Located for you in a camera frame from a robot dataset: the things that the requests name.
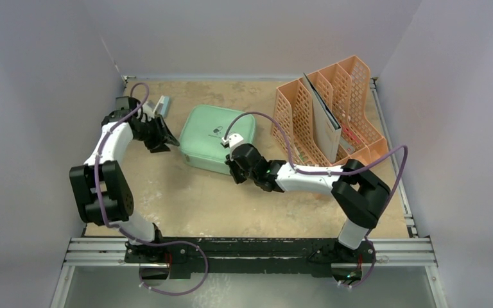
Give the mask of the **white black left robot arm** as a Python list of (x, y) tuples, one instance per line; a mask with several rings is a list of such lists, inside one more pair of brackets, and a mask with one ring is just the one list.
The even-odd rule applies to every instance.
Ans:
[(101, 122), (94, 151), (82, 165), (70, 169), (69, 180), (83, 222), (118, 230), (132, 245), (141, 245), (141, 255), (149, 262), (159, 262), (166, 253), (161, 232), (134, 209), (134, 196), (120, 166), (132, 141), (142, 142), (150, 153), (180, 144), (160, 114), (136, 98), (121, 96)]

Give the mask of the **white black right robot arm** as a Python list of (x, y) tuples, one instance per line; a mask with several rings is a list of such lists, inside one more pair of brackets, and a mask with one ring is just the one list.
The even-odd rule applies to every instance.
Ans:
[(266, 192), (332, 196), (347, 217), (334, 245), (336, 256), (343, 261), (359, 254), (361, 242), (377, 226), (394, 193), (358, 160), (334, 167), (293, 167), (285, 160), (266, 160), (250, 143), (222, 146), (229, 151), (225, 163), (237, 184), (251, 180)]

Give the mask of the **mint green case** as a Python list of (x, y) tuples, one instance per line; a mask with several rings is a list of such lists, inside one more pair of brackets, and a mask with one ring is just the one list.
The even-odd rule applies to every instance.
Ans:
[(227, 128), (241, 111), (198, 105), (189, 114), (180, 133), (179, 151), (183, 161), (198, 169), (230, 175), (225, 164), (229, 150), (221, 145)]

